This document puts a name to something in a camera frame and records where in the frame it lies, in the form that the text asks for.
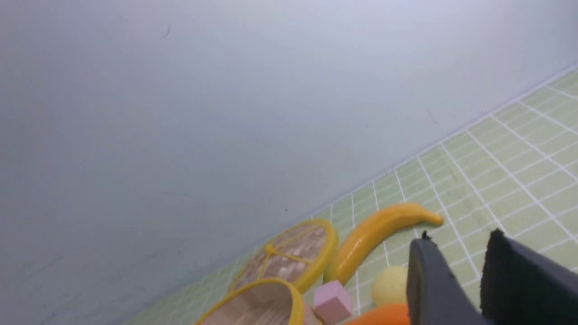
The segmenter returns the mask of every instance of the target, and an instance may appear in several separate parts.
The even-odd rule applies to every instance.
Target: green tiled floor
[[[408,244],[427,229],[470,299],[479,305],[485,246],[499,227],[578,271],[578,71],[571,71],[413,157],[313,219],[340,241],[377,209],[419,202],[446,218],[400,231],[379,245],[346,285],[354,314],[373,307],[370,288],[388,265],[407,265]],[[156,303],[127,324],[190,325],[225,294],[248,256]],[[313,299],[313,289],[305,294]]]

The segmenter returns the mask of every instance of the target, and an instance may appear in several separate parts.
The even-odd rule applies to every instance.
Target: gray wall
[[[5,1],[2,322],[127,317],[574,62],[576,17],[575,0]]]

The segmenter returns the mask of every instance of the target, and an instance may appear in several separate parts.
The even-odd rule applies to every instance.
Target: yellow basket
[[[233,279],[229,292],[254,281],[282,278],[305,293],[327,268],[338,241],[337,232],[329,221],[299,223],[257,251]]]
[[[320,325],[299,290],[280,279],[263,279],[231,292],[196,325]]]

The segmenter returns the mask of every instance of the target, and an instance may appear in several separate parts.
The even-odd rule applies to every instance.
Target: banana
[[[345,285],[380,242],[394,232],[420,222],[441,226],[443,218],[417,203],[395,204],[372,214],[341,244],[325,269],[323,283],[339,280]]]

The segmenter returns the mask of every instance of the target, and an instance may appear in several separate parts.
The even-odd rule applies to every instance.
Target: orange object
[[[345,325],[409,325],[407,304],[375,307]]]

